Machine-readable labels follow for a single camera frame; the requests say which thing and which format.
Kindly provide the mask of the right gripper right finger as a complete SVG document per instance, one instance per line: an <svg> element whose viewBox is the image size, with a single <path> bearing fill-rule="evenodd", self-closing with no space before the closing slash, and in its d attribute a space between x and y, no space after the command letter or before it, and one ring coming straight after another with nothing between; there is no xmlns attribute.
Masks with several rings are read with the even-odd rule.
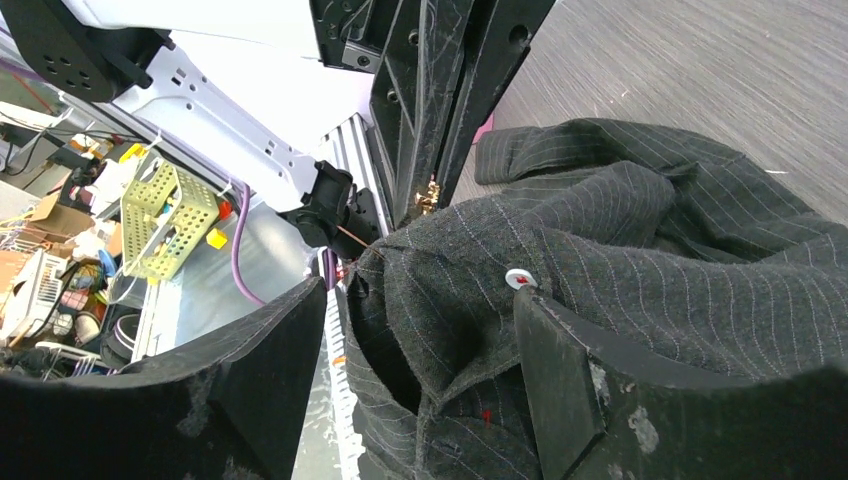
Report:
<svg viewBox="0 0 848 480"><path fill-rule="evenodd" d="M531 287L514 298L547 479L843 479L847 366L751 381L657 355Z"/></svg>

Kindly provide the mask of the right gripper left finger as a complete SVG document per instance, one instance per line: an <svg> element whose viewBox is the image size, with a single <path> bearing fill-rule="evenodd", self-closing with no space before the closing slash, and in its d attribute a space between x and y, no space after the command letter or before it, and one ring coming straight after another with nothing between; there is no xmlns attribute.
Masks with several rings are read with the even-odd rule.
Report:
<svg viewBox="0 0 848 480"><path fill-rule="evenodd" d="M323 336L309 278L109 376L1 378L5 479L287 479Z"/></svg>

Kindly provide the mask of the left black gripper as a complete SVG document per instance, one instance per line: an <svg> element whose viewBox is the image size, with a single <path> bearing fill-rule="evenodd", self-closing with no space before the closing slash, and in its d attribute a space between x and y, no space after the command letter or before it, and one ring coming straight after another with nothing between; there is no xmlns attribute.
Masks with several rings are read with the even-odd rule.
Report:
<svg viewBox="0 0 848 480"><path fill-rule="evenodd" d="M553 0L311 0L320 62L376 74L370 107L391 222L454 197L478 129L530 52Z"/></svg>

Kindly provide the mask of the black pinstriped shirt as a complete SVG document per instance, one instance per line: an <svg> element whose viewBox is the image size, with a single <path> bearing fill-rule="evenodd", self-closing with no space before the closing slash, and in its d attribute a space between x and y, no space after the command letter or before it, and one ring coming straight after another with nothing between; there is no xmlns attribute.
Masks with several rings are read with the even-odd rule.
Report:
<svg viewBox="0 0 848 480"><path fill-rule="evenodd" d="M351 271L346 371L390 479L541 475L511 269L584 319L765 380L847 353L847 229L695 132L576 119L485 135L495 194L425 215Z"/></svg>

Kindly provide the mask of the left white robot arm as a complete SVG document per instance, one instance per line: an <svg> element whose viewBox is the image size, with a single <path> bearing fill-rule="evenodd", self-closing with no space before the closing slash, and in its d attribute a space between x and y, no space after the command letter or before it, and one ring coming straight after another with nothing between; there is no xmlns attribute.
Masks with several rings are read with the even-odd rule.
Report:
<svg viewBox="0 0 848 480"><path fill-rule="evenodd" d="M372 207L350 167L290 147L221 92L172 40L260 42L280 1L5 1L4 33L41 80L115 107L251 187L307 244L358 257L386 228L448 206L478 129L552 9L549 1L312 1L304 26L326 67L368 73L378 147Z"/></svg>

